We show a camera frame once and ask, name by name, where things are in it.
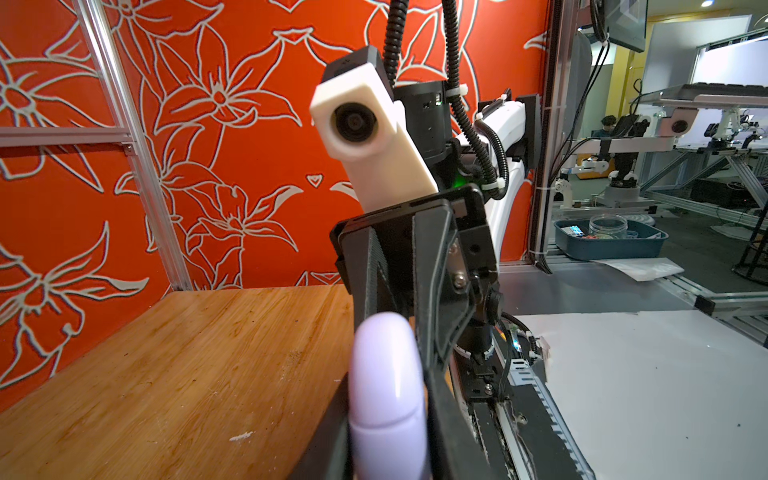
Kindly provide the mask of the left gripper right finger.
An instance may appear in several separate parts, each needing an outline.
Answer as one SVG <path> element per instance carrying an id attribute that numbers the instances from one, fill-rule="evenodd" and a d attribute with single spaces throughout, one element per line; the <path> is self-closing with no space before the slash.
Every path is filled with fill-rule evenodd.
<path id="1" fill-rule="evenodd" d="M 495 479 L 444 376 L 429 364 L 423 370 L 432 478 Z"/>

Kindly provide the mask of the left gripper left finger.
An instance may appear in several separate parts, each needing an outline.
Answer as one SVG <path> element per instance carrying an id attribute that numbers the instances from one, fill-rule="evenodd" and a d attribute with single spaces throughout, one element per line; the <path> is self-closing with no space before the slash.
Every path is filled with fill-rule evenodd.
<path id="1" fill-rule="evenodd" d="M 353 479 L 349 431 L 349 388 L 345 375 L 309 444 L 288 479 Z"/>

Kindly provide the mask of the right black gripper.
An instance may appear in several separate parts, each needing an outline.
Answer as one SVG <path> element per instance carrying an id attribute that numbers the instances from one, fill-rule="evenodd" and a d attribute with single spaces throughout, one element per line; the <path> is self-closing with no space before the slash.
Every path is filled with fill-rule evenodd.
<path id="1" fill-rule="evenodd" d="M 476 185 L 343 220 L 330 240 L 353 298 L 355 330 L 377 313 L 413 318 L 422 367 L 439 371 L 454 348 L 489 353 L 503 296 Z"/>

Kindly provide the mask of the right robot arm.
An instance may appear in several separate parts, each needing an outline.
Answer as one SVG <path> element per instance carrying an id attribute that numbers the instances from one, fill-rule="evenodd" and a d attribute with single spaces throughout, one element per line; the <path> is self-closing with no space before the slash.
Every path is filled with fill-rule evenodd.
<path id="1" fill-rule="evenodd" d="M 391 2 L 383 45 L 326 67 L 310 114 L 363 210 L 330 235 L 355 321 L 402 315 L 423 369 L 433 372 L 469 324 L 501 319 L 501 217 L 514 198 L 513 168 L 537 151 L 538 107 L 503 94 L 468 109 L 453 1 L 438 15 L 443 77 L 407 79 L 408 14 L 407 2 Z"/>

